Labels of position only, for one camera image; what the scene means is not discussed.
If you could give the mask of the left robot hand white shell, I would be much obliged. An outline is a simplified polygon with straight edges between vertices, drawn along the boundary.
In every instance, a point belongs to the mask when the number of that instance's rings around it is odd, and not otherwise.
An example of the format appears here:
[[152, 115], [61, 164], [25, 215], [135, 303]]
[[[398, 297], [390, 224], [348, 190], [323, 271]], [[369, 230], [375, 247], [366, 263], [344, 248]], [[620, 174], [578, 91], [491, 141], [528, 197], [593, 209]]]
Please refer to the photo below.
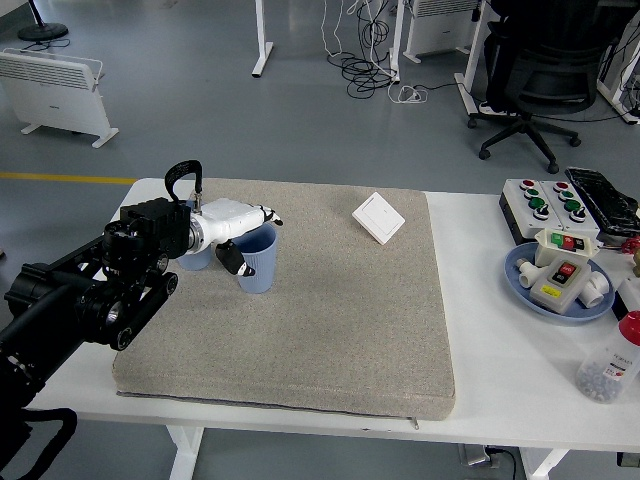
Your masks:
[[282, 219], [271, 208], [264, 205], [220, 198], [201, 207], [199, 213], [191, 214], [193, 253], [205, 247], [214, 247], [216, 258], [231, 274], [240, 277], [255, 275], [234, 239], [256, 230], [266, 223], [283, 225]]

